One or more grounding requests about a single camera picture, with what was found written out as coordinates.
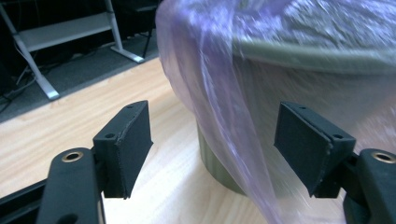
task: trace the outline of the shelf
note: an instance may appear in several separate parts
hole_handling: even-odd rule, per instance
[[[19,32],[29,52],[111,30],[107,13]]]

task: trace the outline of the purple plastic bag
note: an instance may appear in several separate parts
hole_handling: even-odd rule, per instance
[[[310,199],[272,147],[278,104],[318,111],[358,138],[358,151],[395,152],[396,4],[164,0],[156,22],[177,97],[267,221],[344,223],[342,195]]]

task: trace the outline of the black metal bracket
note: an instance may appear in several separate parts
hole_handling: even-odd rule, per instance
[[[125,106],[93,149],[56,156],[46,180],[0,200],[0,223],[106,223],[101,192],[128,198],[152,146],[147,101]]]
[[[356,140],[303,105],[282,102],[275,147],[310,196],[346,191],[348,224],[396,223],[396,156],[384,150],[353,152]]]

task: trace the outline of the gray metal frame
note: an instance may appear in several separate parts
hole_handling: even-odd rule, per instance
[[[97,20],[96,26],[95,27],[86,27],[87,29],[84,29],[83,27],[81,29],[81,24],[92,24],[91,22],[85,22],[89,19],[91,20],[96,20],[97,18],[100,18],[101,15],[93,15],[90,17],[82,18],[82,19],[76,19],[74,21],[66,21],[66,22],[61,22],[57,24],[53,24],[50,26],[46,27],[40,27],[32,30],[27,30],[27,31],[17,31],[14,25],[12,24],[11,19],[9,18],[6,10],[4,9],[4,6],[2,3],[0,3],[0,14],[3,17],[4,21],[6,22],[6,25],[9,29],[9,31],[12,33],[12,36],[17,43],[19,49],[21,50],[22,56],[25,58],[25,60],[28,62],[29,66],[31,67],[33,73],[35,74],[35,81],[37,84],[40,86],[40,88],[43,90],[44,93],[46,93],[47,97],[50,100],[55,100],[60,97],[59,93],[52,87],[52,85],[47,81],[47,79],[41,74],[40,70],[38,69],[37,65],[35,64],[35,60],[30,54],[30,52],[38,50],[38,49],[43,49],[47,47],[51,47],[57,44],[61,44],[67,41],[71,41],[74,39],[82,38],[83,36],[87,35],[93,35],[97,34],[100,32],[103,32],[105,30],[111,30],[113,33],[113,37],[115,40],[115,45],[111,49],[116,51],[117,53],[131,59],[132,61],[136,63],[142,63],[144,61],[143,58],[133,54],[132,52],[129,52],[125,50],[122,46],[122,42],[120,39],[120,32],[119,32],[119,27],[117,25],[116,21],[116,16],[113,10],[113,6],[111,4],[111,0],[105,0],[106,2],[106,16],[107,20]],[[50,34],[54,34],[54,30],[59,30],[60,32],[68,32],[70,28],[71,32],[70,35],[65,35],[62,38],[59,36],[53,36],[53,39],[50,39]],[[35,45],[32,47],[27,46],[30,40],[34,40],[32,42],[35,42]]]

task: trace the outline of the light wood surface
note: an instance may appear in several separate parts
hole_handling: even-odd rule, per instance
[[[119,223],[265,223],[245,196],[218,183],[199,155],[195,119],[158,59],[0,124],[0,197],[46,178],[50,161],[93,137],[125,105],[148,100],[154,142],[128,200],[105,199]]]

